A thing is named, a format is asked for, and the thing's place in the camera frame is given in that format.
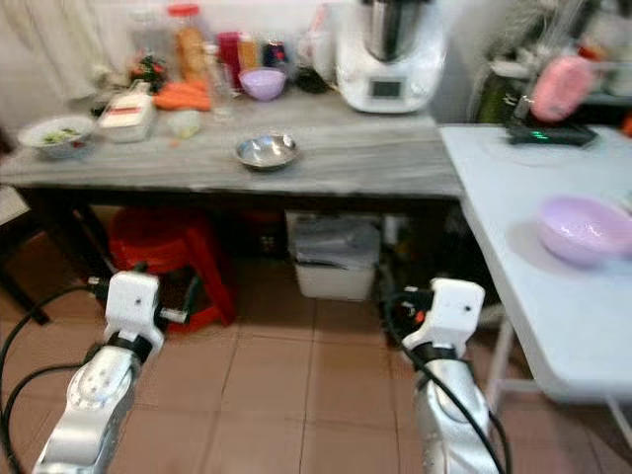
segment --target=floor tile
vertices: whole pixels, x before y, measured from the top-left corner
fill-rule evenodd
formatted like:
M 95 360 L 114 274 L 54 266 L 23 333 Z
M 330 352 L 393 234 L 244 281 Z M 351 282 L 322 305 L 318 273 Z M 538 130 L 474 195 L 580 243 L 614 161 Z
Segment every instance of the floor tile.
M 385 346 L 375 303 L 316 301 L 314 341 Z
M 86 291 L 73 291 L 44 308 L 54 322 L 96 324 L 106 329 L 105 307 Z
M 298 289 L 294 277 L 271 277 L 258 282 L 245 317 L 242 334 L 311 341 L 315 301 Z
M 190 335 L 168 341 L 138 381 L 136 403 L 189 411 L 217 410 L 235 341 L 235 335 Z
M 1 311 L 2 311 L 2 308 L 0 308 L 0 315 L 4 316 L 4 314 Z M 9 336 L 9 333 L 11 333 L 11 331 L 13 331 L 13 328 L 16 326 L 17 323 L 18 323 L 18 320 L 16 320 L 16 321 L 12 321 L 12 320 L 2 320 L 2 321 L 0 321 L 0 347 L 4 346 L 4 342 L 6 341 L 7 337 Z M 16 348 L 24 341 L 24 339 L 27 336 L 27 334 L 35 326 L 36 326 L 36 324 L 31 322 L 31 323 L 27 324 L 22 329 L 22 331 L 20 331 L 20 335 L 18 336 L 18 338 L 16 338 L 14 340 L 13 344 L 11 345 L 11 349 L 9 349 L 9 352 L 7 354 L 7 361 L 9 360 L 9 357 L 11 356 L 11 354 L 15 352 Z
M 552 402 L 506 403 L 502 407 L 501 420 L 513 443 L 540 442 L 562 448 L 589 442 L 582 421 Z
M 34 301 L 78 282 L 68 262 L 43 232 L 23 245 L 5 270 Z
M 387 350 L 314 343 L 307 419 L 394 429 Z
M 424 474 L 424 455 L 420 434 L 399 432 L 399 474 Z
M 136 408 L 129 416 L 108 472 L 199 472 L 214 423 L 214 414 Z
M 484 389 L 487 384 L 497 337 L 498 331 L 479 330 L 467 342 L 467 351 L 464 358 L 471 361 L 474 377 L 481 389 Z M 506 377 L 533 378 L 529 372 L 524 353 L 516 341 L 514 341 Z
M 632 474 L 632 449 L 605 406 L 576 409 L 587 428 L 603 473 Z
M 202 472 L 294 474 L 298 472 L 302 436 L 302 422 L 222 413 Z
M 541 442 L 514 442 L 512 456 L 515 474 L 599 474 L 588 443 L 552 446 Z
M 99 325 L 49 323 L 33 326 L 19 340 L 7 361 L 3 387 L 13 388 L 33 370 L 59 363 L 81 362 L 91 346 L 103 340 L 104 328 Z M 66 388 L 74 370 L 44 375 L 31 382 L 25 395 L 38 395 L 65 400 Z
M 232 261 L 235 280 L 240 284 L 250 284 L 254 281 L 267 279 L 293 279 L 294 267 L 287 261 L 237 257 Z
M 591 445 L 602 473 L 632 474 L 632 449 L 627 443 L 591 434 Z
M 415 416 L 415 370 L 402 358 L 402 353 L 399 351 L 389 352 L 389 362 L 397 428 L 400 431 L 415 434 L 419 429 Z
M 393 430 L 345 425 L 305 427 L 301 474 L 385 474 L 397 472 Z
M 58 402 L 51 400 L 28 396 L 18 398 L 11 414 L 11 442 L 20 459 L 56 405 Z
M 241 336 L 221 409 L 303 420 L 311 343 Z
M 43 447 L 46 445 L 48 438 L 52 434 L 55 426 L 59 422 L 65 408 L 65 402 L 55 401 L 48 411 L 48 415 L 43 420 L 41 427 L 29 444 L 29 447 L 21 456 L 21 462 L 27 472 L 31 472 L 36 461 L 40 457 Z
M 26 310 L 20 306 L 4 288 L 0 287 L 0 330 L 3 324 L 14 325 L 26 314 Z

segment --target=stainless steel bowl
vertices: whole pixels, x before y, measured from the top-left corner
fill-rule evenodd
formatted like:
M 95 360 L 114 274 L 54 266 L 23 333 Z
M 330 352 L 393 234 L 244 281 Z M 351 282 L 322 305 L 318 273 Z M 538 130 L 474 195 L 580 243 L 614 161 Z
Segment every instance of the stainless steel bowl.
M 235 150 L 237 159 L 248 168 L 270 171 L 287 166 L 298 156 L 296 143 L 289 135 L 264 135 L 246 140 Z

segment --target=bottle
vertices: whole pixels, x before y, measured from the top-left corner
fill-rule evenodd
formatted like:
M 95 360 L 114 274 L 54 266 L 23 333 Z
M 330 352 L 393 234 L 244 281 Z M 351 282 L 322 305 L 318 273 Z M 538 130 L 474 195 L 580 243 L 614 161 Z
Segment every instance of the bottle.
M 175 44 L 180 75 L 187 82 L 203 81 L 206 75 L 203 37 L 196 26 L 199 6 L 195 3 L 174 4 L 167 7 L 175 23 Z
M 239 65 L 242 71 L 259 67 L 257 44 L 245 33 L 239 34 Z
M 229 121 L 233 116 L 233 91 L 230 81 L 230 71 L 217 55 L 219 49 L 214 44 L 206 44 L 206 68 L 208 71 L 208 95 L 210 109 L 215 119 Z

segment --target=kitchen table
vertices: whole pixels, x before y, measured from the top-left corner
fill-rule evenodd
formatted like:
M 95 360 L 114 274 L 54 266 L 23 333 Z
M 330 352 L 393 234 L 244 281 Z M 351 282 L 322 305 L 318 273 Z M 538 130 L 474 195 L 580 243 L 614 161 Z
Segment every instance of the kitchen table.
M 461 178 L 465 217 L 505 305 L 488 398 L 529 389 L 504 380 L 513 331 L 539 389 L 556 400 L 598 400 L 613 409 L 632 400 L 632 256 L 580 269 L 549 254 L 536 236 L 538 208 L 555 195 L 621 204 L 632 191 L 632 140 L 596 128 L 600 140 L 579 149 L 507 144 L 490 126 L 447 126 L 445 145 Z
M 98 139 L 85 158 L 54 162 L 23 148 L 0 166 L 0 183 L 21 193 L 83 276 L 107 277 L 113 270 L 107 235 L 89 204 L 421 216 L 445 215 L 461 196 L 435 122 L 423 113 L 362 114 L 338 94 L 294 90 L 269 103 L 239 98 L 231 122 L 203 114 L 201 132 L 180 143 L 174 142 L 168 116 L 159 115 L 145 141 Z M 271 132 L 295 139 L 301 151 L 295 163 L 258 173 L 237 162 L 233 155 L 239 142 Z

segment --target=white plastic container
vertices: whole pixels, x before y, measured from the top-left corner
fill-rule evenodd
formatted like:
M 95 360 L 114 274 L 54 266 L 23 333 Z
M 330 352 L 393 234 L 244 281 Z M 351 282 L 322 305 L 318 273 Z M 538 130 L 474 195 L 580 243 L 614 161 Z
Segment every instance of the white plastic container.
M 99 119 L 99 129 L 111 141 L 141 141 L 147 135 L 156 115 L 149 84 L 132 84 L 128 92 L 115 96 Z
M 181 140 L 194 136 L 199 130 L 200 122 L 198 111 L 175 112 L 167 120 L 171 131 Z
M 300 292 L 308 298 L 365 301 L 371 293 L 375 269 L 346 270 L 295 263 Z

